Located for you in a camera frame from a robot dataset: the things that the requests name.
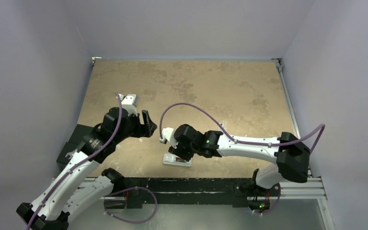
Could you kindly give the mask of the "white remote control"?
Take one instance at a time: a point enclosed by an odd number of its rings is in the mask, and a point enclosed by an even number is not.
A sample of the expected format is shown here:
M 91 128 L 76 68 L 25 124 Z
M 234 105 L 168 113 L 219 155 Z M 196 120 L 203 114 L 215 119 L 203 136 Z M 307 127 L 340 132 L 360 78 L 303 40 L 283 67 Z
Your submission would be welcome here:
M 174 154 L 165 153 L 162 159 L 162 163 L 166 165 L 174 165 L 174 166 L 183 166 L 183 167 L 190 167 L 192 161 L 186 161 L 180 157 L 177 157 Z

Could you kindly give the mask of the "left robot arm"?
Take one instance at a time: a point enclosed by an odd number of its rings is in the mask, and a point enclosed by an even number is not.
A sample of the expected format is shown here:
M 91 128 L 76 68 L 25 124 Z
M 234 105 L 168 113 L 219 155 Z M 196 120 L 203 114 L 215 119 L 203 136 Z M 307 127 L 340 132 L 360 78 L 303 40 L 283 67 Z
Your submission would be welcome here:
M 130 182 L 118 171 L 108 168 L 93 183 L 78 191 L 86 177 L 110 154 L 117 144 L 133 138 L 149 138 L 157 125 L 150 119 L 147 110 L 142 111 L 143 123 L 138 114 L 125 106 L 114 107 L 105 114 L 103 122 L 88 133 L 72 152 L 67 166 L 54 182 L 33 202 L 21 203 L 17 214 L 26 223 L 28 230 L 66 230 L 84 210 L 104 196 L 120 194 L 134 198 L 149 189 Z

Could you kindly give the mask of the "black foam block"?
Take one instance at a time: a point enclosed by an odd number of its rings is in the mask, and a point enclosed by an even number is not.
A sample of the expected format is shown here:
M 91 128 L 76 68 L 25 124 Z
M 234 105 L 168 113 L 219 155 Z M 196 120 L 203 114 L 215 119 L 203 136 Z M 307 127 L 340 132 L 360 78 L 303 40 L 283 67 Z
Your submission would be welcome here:
M 61 152 L 59 153 L 56 163 L 60 170 L 63 170 L 70 160 L 65 158 L 66 153 L 74 151 L 78 145 L 82 142 L 83 138 L 91 133 L 95 128 L 98 128 L 101 123 L 95 125 L 94 127 L 77 124 L 73 133 L 71 134 L 68 141 L 65 142 Z

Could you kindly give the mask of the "silver open-end wrench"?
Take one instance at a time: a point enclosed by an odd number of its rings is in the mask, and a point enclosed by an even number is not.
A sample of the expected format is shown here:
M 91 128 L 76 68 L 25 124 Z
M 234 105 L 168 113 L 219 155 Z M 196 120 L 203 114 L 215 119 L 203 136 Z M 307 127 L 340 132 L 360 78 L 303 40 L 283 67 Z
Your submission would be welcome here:
M 75 152 L 76 151 L 71 151 L 71 152 L 66 153 L 65 158 L 68 160 L 71 160 Z

